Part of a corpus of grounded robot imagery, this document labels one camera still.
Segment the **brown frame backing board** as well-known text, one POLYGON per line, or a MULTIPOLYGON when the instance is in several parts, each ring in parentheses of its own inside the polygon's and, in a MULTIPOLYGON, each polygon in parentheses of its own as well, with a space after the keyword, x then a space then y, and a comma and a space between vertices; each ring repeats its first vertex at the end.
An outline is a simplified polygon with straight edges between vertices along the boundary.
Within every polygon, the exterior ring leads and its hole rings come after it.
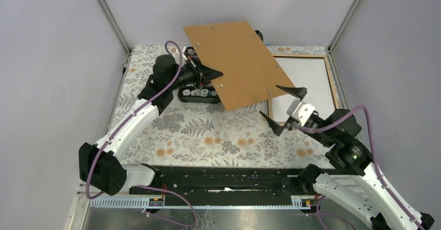
POLYGON ((247 21, 184 27, 203 65, 224 75, 212 83, 227 111, 284 95, 293 82, 247 21))

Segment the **landscape photo print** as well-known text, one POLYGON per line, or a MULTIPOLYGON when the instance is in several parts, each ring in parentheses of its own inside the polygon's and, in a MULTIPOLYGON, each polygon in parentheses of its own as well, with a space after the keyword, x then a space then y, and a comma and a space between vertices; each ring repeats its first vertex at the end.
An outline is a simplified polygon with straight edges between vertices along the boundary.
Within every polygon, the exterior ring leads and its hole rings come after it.
POLYGON ((303 101, 313 105, 321 118, 341 108, 330 64, 324 55, 274 55, 274 58, 295 87, 307 89, 303 101))

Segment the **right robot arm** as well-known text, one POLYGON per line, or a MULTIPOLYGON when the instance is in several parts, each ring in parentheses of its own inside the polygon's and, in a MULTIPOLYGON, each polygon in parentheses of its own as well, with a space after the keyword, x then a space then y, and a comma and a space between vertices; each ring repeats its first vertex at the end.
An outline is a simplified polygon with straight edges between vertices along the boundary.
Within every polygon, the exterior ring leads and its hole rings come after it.
POLYGON ((343 188, 323 169, 308 165, 298 181, 299 190, 307 195, 316 192, 321 199, 329 198, 350 211, 370 229, 430 229, 434 218, 412 207, 389 182, 381 171, 372 145, 365 146, 357 139, 361 131, 355 113, 368 109, 359 105, 352 110, 336 109, 326 119, 315 107, 303 101, 307 89, 285 87, 281 90, 294 100, 287 110, 288 118, 279 124, 266 118, 276 135, 285 130, 298 129, 328 148, 326 158, 342 175, 352 180, 364 193, 357 195, 343 188))

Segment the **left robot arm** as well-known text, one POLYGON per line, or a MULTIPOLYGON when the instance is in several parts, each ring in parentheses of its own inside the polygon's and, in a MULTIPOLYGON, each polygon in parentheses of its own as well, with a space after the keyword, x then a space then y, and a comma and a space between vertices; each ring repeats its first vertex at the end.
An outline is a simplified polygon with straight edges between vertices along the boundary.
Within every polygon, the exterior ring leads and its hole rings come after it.
POLYGON ((141 90, 128 114, 94 144, 79 148, 80 179, 85 182, 88 199, 103 193, 113 196, 125 188, 141 186, 147 193, 161 189, 160 178, 146 164, 122 165, 121 158, 138 135, 165 110, 173 92, 194 85, 202 88, 223 76, 221 71, 204 66, 196 58, 161 55, 152 66, 146 86, 141 90))

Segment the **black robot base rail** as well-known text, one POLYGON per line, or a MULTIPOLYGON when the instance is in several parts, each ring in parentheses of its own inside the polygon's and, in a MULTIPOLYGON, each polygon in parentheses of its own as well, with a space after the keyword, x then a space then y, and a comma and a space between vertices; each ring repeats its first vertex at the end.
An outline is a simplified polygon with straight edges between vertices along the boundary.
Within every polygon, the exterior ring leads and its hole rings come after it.
POLYGON ((292 205, 291 198, 314 199, 312 184, 299 177, 299 168, 153 166, 153 190, 131 187, 130 195, 159 196, 165 206, 276 207, 292 205))

